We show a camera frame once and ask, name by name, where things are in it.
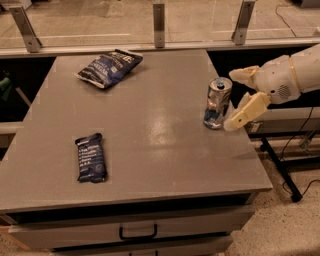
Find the table top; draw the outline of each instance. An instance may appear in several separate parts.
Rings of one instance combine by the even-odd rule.
[[[74,76],[96,57],[57,57],[1,163],[0,212],[272,188],[244,129],[203,125],[217,77],[205,50],[145,52],[109,90]],[[96,132],[108,178],[79,183],[75,140]]]

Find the drawer handle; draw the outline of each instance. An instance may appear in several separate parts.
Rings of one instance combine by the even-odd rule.
[[[155,251],[154,256],[158,256],[158,255],[159,255],[158,251]]]
[[[152,239],[152,238],[155,238],[157,233],[158,233],[158,225],[157,224],[153,225],[153,233],[151,235],[146,235],[146,236],[130,236],[130,237],[124,236],[123,235],[123,227],[120,227],[120,229],[119,229],[119,237],[123,241]]]

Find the snack bag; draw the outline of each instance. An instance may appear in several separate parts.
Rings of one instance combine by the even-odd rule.
[[[107,89],[119,83],[142,60],[142,54],[116,49],[101,55],[75,76]]]
[[[75,141],[78,146],[80,171],[78,181],[98,183],[104,181],[107,176],[101,141],[101,133],[95,133]]]

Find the black stand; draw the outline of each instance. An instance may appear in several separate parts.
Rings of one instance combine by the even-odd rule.
[[[299,202],[302,199],[302,195],[299,189],[296,187],[295,183],[292,181],[291,176],[289,174],[289,167],[299,166],[299,165],[313,165],[320,164],[320,157],[313,158],[304,158],[297,160],[289,160],[281,162],[274,152],[273,148],[270,146],[268,140],[266,138],[262,138],[261,150],[267,151],[272,159],[272,161],[276,164],[278,171],[282,175],[284,181],[287,183],[288,187],[292,192],[291,199],[293,202]]]

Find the floor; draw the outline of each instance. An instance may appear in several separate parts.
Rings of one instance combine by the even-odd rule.
[[[166,0],[167,42],[229,40],[241,0]],[[102,44],[148,44],[153,42],[150,0],[51,0],[34,1],[27,10],[34,30],[45,47]],[[24,47],[9,12],[0,14],[0,48]],[[291,0],[257,0],[250,22],[249,39],[313,37],[319,35],[320,9],[301,9]],[[280,153],[287,140],[272,141]],[[299,140],[286,153],[302,151]],[[310,145],[320,152],[319,139]],[[320,255],[320,184],[315,182],[299,203],[292,203],[283,180],[268,155],[252,144],[274,185],[254,201],[256,213],[241,231],[226,256],[318,256]],[[320,169],[294,172],[300,191],[320,179]],[[25,251],[0,235],[0,256],[48,256]]]

